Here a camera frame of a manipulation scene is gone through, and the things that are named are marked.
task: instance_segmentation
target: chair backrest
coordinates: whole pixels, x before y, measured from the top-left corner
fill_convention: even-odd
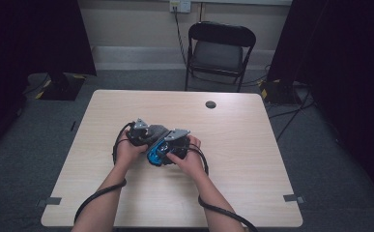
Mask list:
[[[202,21],[193,24],[188,31],[189,43],[191,39],[217,44],[230,44],[253,47],[256,36],[243,26]]]

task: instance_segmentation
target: wall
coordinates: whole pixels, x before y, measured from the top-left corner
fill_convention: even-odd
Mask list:
[[[256,50],[275,50],[290,8],[287,1],[282,2],[285,3],[253,5],[192,2],[190,14],[178,14],[184,47],[187,46],[189,26],[201,17],[202,20],[246,26],[257,36]],[[79,4],[90,45],[179,46],[177,25],[174,15],[169,12],[168,1],[81,0]]]

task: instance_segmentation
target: person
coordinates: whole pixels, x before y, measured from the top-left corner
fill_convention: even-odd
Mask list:
[[[190,146],[200,147],[201,141],[189,135]],[[99,189],[122,183],[131,164],[138,158],[138,155],[147,150],[147,145],[133,146],[124,132],[120,138],[117,148],[117,160],[108,176],[100,185]],[[201,199],[207,204],[218,206],[219,208],[234,212],[232,206],[223,197],[216,188],[209,176],[205,173],[202,160],[198,154],[189,151],[184,159],[180,159],[173,154],[167,156],[176,163],[180,169],[188,175],[196,185]],[[110,232],[114,225],[115,215],[117,213],[121,189],[115,189],[108,192],[93,201],[91,201],[81,212],[75,222],[72,231],[108,231]],[[221,231],[244,231],[241,223],[228,216],[204,208],[205,217],[211,232]]]

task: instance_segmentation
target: gray carpet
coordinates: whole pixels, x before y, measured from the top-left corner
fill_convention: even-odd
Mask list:
[[[248,71],[245,82],[263,74]],[[22,114],[0,140],[0,231],[70,231],[43,227],[43,208],[36,204],[50,196],[94,91],[183,91],[184,75],[182,70],[99,71],[97,77],[87,78],[76,101],[35,100],[39,89],[27,94]],[[39,85],[44,77],[31,75],[27,90]],[[236,86],[196,79],[192,79],[190,86],[189,91],[236,90]],[[307,92],[298,91],[301,97]],[[242,92],[259,93],[259,90],[247,86]],[[266,109],[272,116],[296,107],[266,104]],[[291,116],[271,119],[276,135]],[[303,225],[259,231],[374,231],[374,186],[359,164],[336,143],[335,129],[317,107],[300,112],[281,135],[278,146],[295,194],[306,200],[300,205]]]

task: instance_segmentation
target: wooden tabletop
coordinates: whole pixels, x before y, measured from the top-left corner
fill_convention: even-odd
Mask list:
[[[73,225],[113,167],[118,132],[137,118],[198,137],[211,179],[238,215],[258,227],[302,225],[297,202],[283,198],[293,190],[259,95],[98,90],[51,194],[60,205],[46,206],[44,226]],[[175,164],[155,167],[141,155],[126,178],[115,226],[207,227],[195,185]]]

